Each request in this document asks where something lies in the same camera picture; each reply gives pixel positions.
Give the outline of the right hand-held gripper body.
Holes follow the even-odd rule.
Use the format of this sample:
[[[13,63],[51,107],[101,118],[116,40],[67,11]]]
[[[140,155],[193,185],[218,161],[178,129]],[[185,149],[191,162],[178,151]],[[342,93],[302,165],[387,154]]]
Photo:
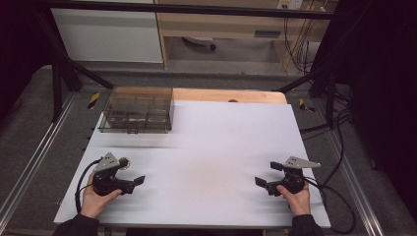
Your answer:
[[[284,186],[293,194],[299,193],[305,185],[304,168],[318,168],[321,165],[317,162],[306,160],[303,158],[290,156],[284,163],[282,171],[284,177],[281,180],[267,182],[266,190],[270,196],[278,197],[280,193],[276,189],[278,185]]]

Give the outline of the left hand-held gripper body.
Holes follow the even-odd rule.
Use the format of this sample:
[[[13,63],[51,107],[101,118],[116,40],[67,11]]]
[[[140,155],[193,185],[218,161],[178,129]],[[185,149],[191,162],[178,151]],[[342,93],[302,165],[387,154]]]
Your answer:
[[[134,181],[121,180],[116,177],[119,170],[119,159],[108,152],[93,170],[92,186],[98,195],[106,196],[117,189],[122,191],[122,195],[133,193]]]

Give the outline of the person's left hand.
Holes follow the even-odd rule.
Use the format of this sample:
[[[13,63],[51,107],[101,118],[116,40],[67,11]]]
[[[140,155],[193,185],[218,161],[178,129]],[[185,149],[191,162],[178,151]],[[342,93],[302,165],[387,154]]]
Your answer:
[[[92,173],[88,179],[88,185],[83,191],[81,215],[89,218],[97,218],[106,206],[119,197],[122,193],[121,190],[117,189],[112,191],[106,196],[98,195],[92,187],[94,174]]]

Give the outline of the person's right hand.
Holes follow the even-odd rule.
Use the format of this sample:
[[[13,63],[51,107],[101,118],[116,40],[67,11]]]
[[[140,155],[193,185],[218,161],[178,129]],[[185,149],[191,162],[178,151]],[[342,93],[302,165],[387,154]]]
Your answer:
[[[303,189],[297,194],[289,192],[282,185],[278,185],[276,189],[287,200],[294,215],[298,216],[311,213],[310,191],[308,183],[305,183]]]

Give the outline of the transparent brown compartment box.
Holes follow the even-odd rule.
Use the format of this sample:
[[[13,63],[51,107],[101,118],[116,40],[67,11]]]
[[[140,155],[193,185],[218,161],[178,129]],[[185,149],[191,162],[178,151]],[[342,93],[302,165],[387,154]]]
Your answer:
[[[172,130],[172,88],[117,87],[109,95],[98,126],[101,133],[166,134]]]

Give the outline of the white table mat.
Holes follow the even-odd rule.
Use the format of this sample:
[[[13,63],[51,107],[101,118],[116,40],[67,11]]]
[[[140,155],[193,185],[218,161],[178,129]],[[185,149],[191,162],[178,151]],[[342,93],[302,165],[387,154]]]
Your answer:
[[[176,102],[167,134],[95,131],[77,172],[107,153],[131,162],[118,178],[145,179],[99,217],[103,225],[121,227],[288,226],[286,200],[255,180],[276,181],[283,174],[271,162],[307,156],[290,105],[202,101]]]

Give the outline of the black metal stand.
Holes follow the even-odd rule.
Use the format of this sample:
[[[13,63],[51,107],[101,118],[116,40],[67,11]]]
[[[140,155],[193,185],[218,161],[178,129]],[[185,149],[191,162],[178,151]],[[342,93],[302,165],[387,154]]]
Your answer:
[[[30,9],[30,13],[33,16],[34,31],[37,36],[43,36],[40,41],[42,49],[51,61],[54,99],[53,122],[57,121],[63,113],[62,83],[65,83],[70,91],[80,91],[83,87],[78,73],[107,89],[113,89],[113,84],[83,67],[68,55],[58,30],[53,28],[47,17],[47,10],[33,8]]]
[[[325,121],[332,129],[334,127],[333,106],[336,86],[334,69],[332,69],[331,67],[326,68],[325,66],[320,66],[319,68],[313,70],[312,72],[303,76],[302,78],[282,88],[278,88],[276,91],[281,93],[287,93],[292,89],[296,89],[299,86],[307,83],[310,80],[313,80],[313,85],[309,90],[309,95],[311,98],[318,98],[323,93],[327,95]]]

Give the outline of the white cabinet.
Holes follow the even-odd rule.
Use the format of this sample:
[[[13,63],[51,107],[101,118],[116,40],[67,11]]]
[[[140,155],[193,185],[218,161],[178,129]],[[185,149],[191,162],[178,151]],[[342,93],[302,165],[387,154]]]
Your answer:
[[[52,14],[73,60],[162,62],[153,13],[52,9]]]

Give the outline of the grey chair base with castor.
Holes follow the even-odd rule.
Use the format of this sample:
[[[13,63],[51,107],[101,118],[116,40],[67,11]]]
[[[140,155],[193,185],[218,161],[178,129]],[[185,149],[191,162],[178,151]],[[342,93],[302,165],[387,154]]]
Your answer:
[[[185,40],[198,45],[207,46],[211,51],[216,49],[214,40],[211,37],[185,37]]]

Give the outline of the wooden desk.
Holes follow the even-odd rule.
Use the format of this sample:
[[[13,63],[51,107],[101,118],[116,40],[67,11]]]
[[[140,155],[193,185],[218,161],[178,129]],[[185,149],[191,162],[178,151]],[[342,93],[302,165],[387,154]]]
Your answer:
[[[156,4],[277,9],[278,0],[153,0]],[[303,0],[299,10],[322,12],[335,5],[327,0]],[[266,17],[158,13],[163,37],[259,38],[272,42],[281,68],[293,73],[298,64],[314,58],[306,48],[319,44],[328,29],[328,20],[275,19]]]

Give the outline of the aluminium rail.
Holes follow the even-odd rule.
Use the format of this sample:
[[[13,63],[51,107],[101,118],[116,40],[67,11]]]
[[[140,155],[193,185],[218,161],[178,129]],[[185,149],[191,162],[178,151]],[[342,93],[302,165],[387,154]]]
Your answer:
[[[325,121],[326,103],[318,98],[313,99],[313,103],[317,108],[318,115],[323,122]],[[350,114],[346,107],[336,108],[333,106],[333,125],[328,131],[328,139],[334,152],[336,161],[339,162],[338,170],[343,175],[347,188],[350,192],[355,207],[361,217],[365,229],[369,236],[384,236],[384,230],[374,213],[370,201],[355,174],[345,153],[345,142],[341,132],[341,117]]]
[[[43,159],[47,155],[51,145],[53,144],[57,134],[59,133],[63,123],[65,122],[69,112],[71,111],[74,101],[78,97],[77,92],[71,92],[66,98],[62,113],[52,122],[45,135],[42,137],[39,145],[31,155],[28,164],[25,166],[22,174],[14,185],[12,191],[8,195],[5,203],[0,206],[0,235],[5,231],[10,219],[12,218],[16,208],[22,200],[30,182],[36,174]]]

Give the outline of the white wall socket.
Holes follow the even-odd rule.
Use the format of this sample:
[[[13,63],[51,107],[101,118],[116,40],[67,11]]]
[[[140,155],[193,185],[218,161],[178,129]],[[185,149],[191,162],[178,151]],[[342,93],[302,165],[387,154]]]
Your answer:
[[[299,10],[303,0],[278,0],[277,9],[283,10]]]

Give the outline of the black metal frame bar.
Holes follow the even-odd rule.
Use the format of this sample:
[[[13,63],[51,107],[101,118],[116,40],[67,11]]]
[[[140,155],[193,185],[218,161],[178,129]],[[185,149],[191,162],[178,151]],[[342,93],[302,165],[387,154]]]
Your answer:
[[[170,14],[200,14],[222,16],[248,16],[287,19],[331,20],[336,16],[332,12],[313,12],[298,10],[251,9],[241,7],[219,7],[198,5],[147,4],[125,2],[102,2],[82,0],[38,0],[39,4],[56,9],[121,11]]]

